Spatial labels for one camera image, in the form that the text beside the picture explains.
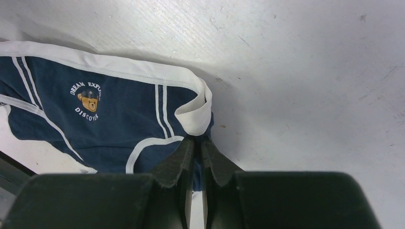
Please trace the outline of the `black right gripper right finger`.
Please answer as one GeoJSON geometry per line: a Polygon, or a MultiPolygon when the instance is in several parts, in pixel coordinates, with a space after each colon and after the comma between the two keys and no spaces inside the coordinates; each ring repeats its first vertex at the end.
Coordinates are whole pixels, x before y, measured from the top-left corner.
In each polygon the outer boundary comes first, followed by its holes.
{"type": "Polygon", "coordinates": [[[247,172],[201,143],[207,229],[378,229],[359,184],[341,172],[247,172]]]}

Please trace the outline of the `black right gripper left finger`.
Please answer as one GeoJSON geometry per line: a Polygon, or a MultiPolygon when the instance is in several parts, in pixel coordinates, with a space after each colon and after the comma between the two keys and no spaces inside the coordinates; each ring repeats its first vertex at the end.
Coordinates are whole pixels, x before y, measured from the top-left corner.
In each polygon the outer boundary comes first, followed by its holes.
{"type": "Polygon", "coordinates": [[[187,229],[194,139],[148,173],[47,174],[32,178],[3,221],[5,229],[187,229]]]}

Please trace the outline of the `navy white-trimmed bear underwear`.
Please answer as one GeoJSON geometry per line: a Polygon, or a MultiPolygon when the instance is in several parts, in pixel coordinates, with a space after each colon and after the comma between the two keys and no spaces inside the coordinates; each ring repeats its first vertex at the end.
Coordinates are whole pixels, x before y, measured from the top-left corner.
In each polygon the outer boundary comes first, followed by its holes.
{"type": "Polygon", "coordinates": [[[37,42],[0,44],[12,134],[45,141],[90,173],[144,173],[187,135],[209,135],[212,92],[187,68],[37,42]]]}

